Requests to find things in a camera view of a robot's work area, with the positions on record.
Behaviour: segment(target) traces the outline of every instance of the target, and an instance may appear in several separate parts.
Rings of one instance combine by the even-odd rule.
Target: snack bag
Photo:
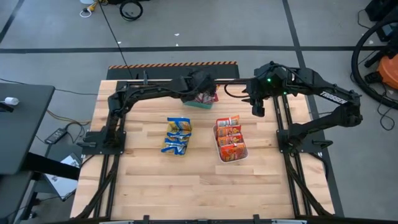
[[[178,138],[178,139],[185,139],[189,138],[192,135],[190,131],[179,131],[179,130],[172,130],[167,133],[167,136],[170,138]]]
[[[168,152],[171,151],[173,152],[175,155],[184,155],[185,154],[185,150],[187,150],[186,146],[170,146],[166,144],[166,147],[164,147],[163,149],[161,149],[161,152]]]
[[[170,127],[178,131],[191,131],[191,120],[189,118],[167,118]]]
[[[242,134],[238,133],[218,138],[218,145],[221,147],[228,144],[241,143],[242,141],[243,141]]]
[[[225,137],[232,134],[241,133],[242,126],[235,125],[235,126],[227,126],[227,127],[219,127],[217,128],[217,137]]]
[[[169,146],[186,146],[188,144],[188,140],[179,138],[165,138],[164,143]]]
[[[235,126],[239,124],[239,115],[230,118],[220,118],[216,120],[217,128],[226,126]]]
[[[226,146],[220,147],[220,156],[224,162],[235,161],[238,159],[243,158],[244,151],[245,151],[245,144],[244,143],[237,143],[237,144],[229,144]]]

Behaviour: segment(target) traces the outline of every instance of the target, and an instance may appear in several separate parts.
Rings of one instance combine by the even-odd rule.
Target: desk
[[[0,218],[8,216],[10,223],[17,215],[14,211],[20,208],[34,171],[50,174],[72,171],[69,176],[76,179],[78,176],[77,168],[29,152],[54,90],[54,86],[48,85],[0,83],[0,101],[8,96],[20,101],[13,106],[12,113],[0,112]]]
[[[107,97],[115,88],[116,81],[101,82],[92,131],[105,125]],[[243,89],[241,85],[228,87],[235,95]],[[264,101],[266,117],[258,118],[251,114],[248,103],[227,96],[223,88],[218,96],[220,101],[211,110],[184,106],[172,98],[134,105],[126,116],[126,151],[120,158],[112,220],[142,220],[143,215],[150,215],[151,220],[252,219],[253,214],[261,218],[294,217],[284,158],[275,135],[278,127],[272,100]],[[305,97],[289,95],[288,99],[293,121],[309,121]],[[241,117],[249,157],[223,164],[215,149],[212,127],[217,118],[236,114]],[[169,116],[185,116],[192,121],[185,157],[160,152]],[[102,160],[103,156],[95,156],[82,168],[71,217],[78,215],[96,192]],[[333,212],[322,163],[307,154],[302,154],[301,160],[308,188],[325,209]],[[107,198],[103,197],[101,215]],[[301,197],[299,204],[303,211]]]

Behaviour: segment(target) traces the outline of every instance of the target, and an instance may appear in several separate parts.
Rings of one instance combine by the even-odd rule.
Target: red snack bag
[[[217,128],[217,138],[241,133],[241,129],[242,129],[241,125],[218,127]]]
[[[244,157],[245,148],[246,146],[244,145],[244,143],[221,146],[220,148],[221,160],[224,162],[230,162],[242,159]]]
[[[235,126],[239,124],[239,115],[230,118],[220,118],[216,120],[217,128],[226,126]]]
[[[242,134],[238,133],[218,138],[218,145],[221,147],[228,144],[241,143],[242,141],[243,141]]]

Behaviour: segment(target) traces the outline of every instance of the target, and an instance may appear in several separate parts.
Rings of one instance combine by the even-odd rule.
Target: blue snack bag
[[[164,143],[169,146],[186,146],[188,144],[188,140],[179,138],[165,138]]]
[[[172,130],[167,133],[167,136],[170,138],[178,138],[178,139],[184,139],[187,137],[190,137],[192,133],[190,131],[183,131],[183,130]]]
[[[179,131],[191,131],[191,120],[189,118],[167,118],[169,126],[173,130]]]
[[[167,146],[167,147],[161,149],[160,151],[161,152],[172,151],[172,152],[174,152],[175,155],[184,155],[186,149],[187,149],[186,146]]]

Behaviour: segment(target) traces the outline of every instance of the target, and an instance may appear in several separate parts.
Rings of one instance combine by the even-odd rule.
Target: black desk
[[[0,83],[0,101],[9,96],[20,101],[12,113],[0,112],[0,218],[20,207],[37,172],[78,178],[77,168],[29,152],[54,90],[53,86]],[[9,222],[16,214],[7,217]]]
[[[0,113],[0,174],[21,169],[54,90],[54,86],[0,83],[0,101],[8,96],[20,101],[12,113]]]

